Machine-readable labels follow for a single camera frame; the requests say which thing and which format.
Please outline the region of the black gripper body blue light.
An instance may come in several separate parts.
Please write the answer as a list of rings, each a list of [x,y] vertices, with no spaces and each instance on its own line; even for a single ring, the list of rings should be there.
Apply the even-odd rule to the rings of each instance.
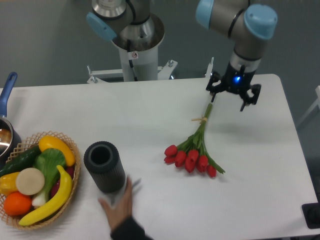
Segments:
[[[255,70],[246,71],[245,65],[241,65],[239,69],[236,69],[229,62],[220,83],[222,92],[226,91],[244,98],[248,91],[251,90],[254,96],[257,90],[256,87],[251,85],[251,81],[255,73]]]

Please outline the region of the person's hand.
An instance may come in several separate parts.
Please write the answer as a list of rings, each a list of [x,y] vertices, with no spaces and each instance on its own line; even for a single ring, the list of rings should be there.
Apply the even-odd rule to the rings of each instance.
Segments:
[[[126,219],[133,214],[133,188],[141,182],[141,179],[132,182],[128,176],[122,197],[114,206],[110,206],[103,198],[98,198],[98,202],[105,212],[110,231],[113,232]]]

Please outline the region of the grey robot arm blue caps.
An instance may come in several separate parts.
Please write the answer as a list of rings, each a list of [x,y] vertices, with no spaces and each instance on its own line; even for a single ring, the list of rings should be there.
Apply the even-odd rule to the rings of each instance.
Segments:
[[[164,24],[151,13],[148,0],[94,0],[86,21],[92,31],[119,51],[126,82],[165,80],[171,75],[159,70],[158,47],[165,35]],[[201,0],[196,21],[235,43],[224,75],[207,73],[206,90],[212,95],[229,92],[239,95],[243,106],[257,103],[261,86],[252,78],[273,37],[277,13],[267,5],[250,0]]]

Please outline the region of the dark sleeved forearm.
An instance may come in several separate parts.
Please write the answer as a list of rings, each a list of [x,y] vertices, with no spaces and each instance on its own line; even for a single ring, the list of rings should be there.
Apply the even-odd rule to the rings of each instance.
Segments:
[[[125,219],[119,226],[111,231],[113,240],[152,240],[145,229],[132,217]]]

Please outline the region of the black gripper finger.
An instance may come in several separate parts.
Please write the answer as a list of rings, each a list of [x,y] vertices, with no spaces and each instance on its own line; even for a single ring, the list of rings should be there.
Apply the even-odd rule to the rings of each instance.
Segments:
[[[250,85],[248,89],[242,89],[239,92],[240,97],[243,100],[240,111],[242,112],[246,106],[256,105],[260,92],[261,92],[260,84]]]
[[[211,100],[210,100],[211,103],[214,102],[216,94],[221,92],[220,91],[221,80],[222,80],[221,75],[216,71],[214,71],[209,78],[208,84],[206,86],[206,90],[211,95]]]

